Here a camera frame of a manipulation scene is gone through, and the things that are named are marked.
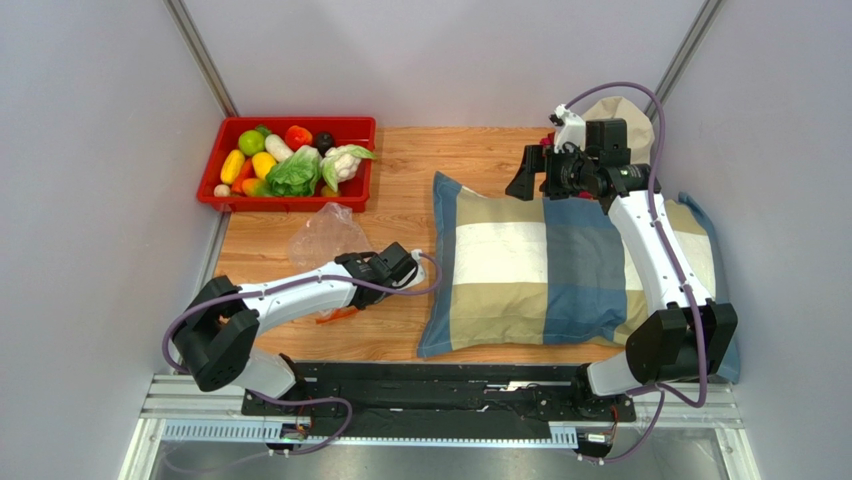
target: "plastic bag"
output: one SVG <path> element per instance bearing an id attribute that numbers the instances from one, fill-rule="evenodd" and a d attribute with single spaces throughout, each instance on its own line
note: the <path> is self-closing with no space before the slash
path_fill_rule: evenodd
<path id="1" fill-rule="evenodd" d="M 367 235 L 352 219 L 352 209 L 337 203 L 322 207 L 287 245 L 290 262 L 301 271 L 321 267 L 343 253 L 371 251 Z"/>

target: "white robotic arm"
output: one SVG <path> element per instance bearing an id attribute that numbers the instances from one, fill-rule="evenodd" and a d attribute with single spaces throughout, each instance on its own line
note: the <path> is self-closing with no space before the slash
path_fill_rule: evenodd
<path id="1" fill-rule="evenodd" d="M 594 403 L 660 381 L 692 379 L 700 367 L 715 373 L 736 328 L 733 307 L 716 304 L 689 267 L 669 224 L 659 185 L 649 185 L 650 165 L 630 163 L 626 122 L 608 119 L 580 124 L 578 118 L 565 105 L 556 108 L 550 117 L 556 128 L 553 144 L 525 147 L 521 167 L 506 194 L 532 200 L 535 174 L 544 172 L 540 188 L 544 196 L 557 200 L 587 193 L 600 202 L 630 251 L 650 316 L 628 338 L 623 353 L 580 367 L 578 389 L 586 392 L 577 398 Z M 579 138 L 585 139 L 585 150 L 579 149 Z M 649 190 L 654 192 L 655 209 L 649 204 Z M 652 210 L 657 218 L 652 218 Z M 670 239 L 671 252 L 661 243 L 658 225 Z M 673 260 L 683 270 L 683 283 Z M 694 304 L 685 288 L 691 288 Z M 697 307 L 700 322 L 693 318 L 692 306 Z M 699 324 L 702 346 L 696 335 Z"/>
<path id="2" fill-rule="evenodd" d="M 253 346 L 257 337 L 310 313 L 364 309 L 389 294 L 401 294 L 426 279 L 422 256 L 420 250 L 409 254 L 394 243 L 378 254 L 341 255 L 313 271 L 273 282 L 233 285 L 218 277 L 205 285 L 190 310 L 211 305 L 176 320 L 171 337 L 202 391 L 238 385 L 279 398 L 296 377 L 282 357 Z M 217 301 L 229 295 L 236 298 Z"/>

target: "red pepper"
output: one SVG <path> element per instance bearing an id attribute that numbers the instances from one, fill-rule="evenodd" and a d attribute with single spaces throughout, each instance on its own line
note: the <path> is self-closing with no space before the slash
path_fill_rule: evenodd
<path id="1" fill-rule="evenodd" d="M 304 145 L 311 145 L 313 141 L 314 136 L 311 135 L 311 132 L 307 128 L 298 125 L 288 128 L 287 133 L 284 134 L 284 143 L 294 152 Z"/>
<path id="2" fill-rule="evenodd" d="M 231 192 L 245 195 L 245 192 L 243 191 L 243 180 L 253 176 L 254 167 L 252 166 L 251 159 L 249 158 L 246 160 L 246 163 L 243 164 L 243 167 L 240 169 L 240 173 L 238 173 L 237 178 L 234 179 L 234 183 L 231 184 Z"/>

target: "red basket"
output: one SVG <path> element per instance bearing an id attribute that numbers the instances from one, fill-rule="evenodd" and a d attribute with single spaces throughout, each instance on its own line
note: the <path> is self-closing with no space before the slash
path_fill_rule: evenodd
<path id="1" fill-rule="evenodd" d="M 219 128 L 210 160 L 198 186 L 198 201 L 206 203 L 220 212 L 316 212 L 326 203 L 335 202 L 363 212 L 370 198 L 370 173 L 373 162 L 364 160 L 352 180 L 340 184 L 339 197 L 320 197 L 325 185 L 320 179 L 313 197 L 214 197 L 213 189 L 222 183 L 219 173 L 228 153 L 237 148 L 237 141 L 246 130 L 266 125 L 272 133 L 284 138 L 284 133 L 293 125 L 307 128 L 316 135 L 329 132 L 337 145 L 355 144 L 375 149 L 376 120 L 370 117 L 234 117 L 226 118 Z"/>

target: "gray wall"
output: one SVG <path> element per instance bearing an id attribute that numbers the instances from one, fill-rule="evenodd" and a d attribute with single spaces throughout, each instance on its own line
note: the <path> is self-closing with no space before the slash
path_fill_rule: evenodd
<path id="1" fill-rule="evenodd" d="M 115 478 L 222 114 L 157 0 L 0 2 L 0 71 L 0 476 Z"/>
<path id="2" fill-rule="evenodd" d="M 546 125 L 556 104 L 595 85 L 654 87 L 702 4 L 186 3 L 241 115 L 371 115 L 384 126 Z"/>
<path id="3" fill-rule="evenodd" d="M 766 479 L 849 478 L 852 3 L 727 2 L 666 105 L 669 193 L 716 223 Z"/>

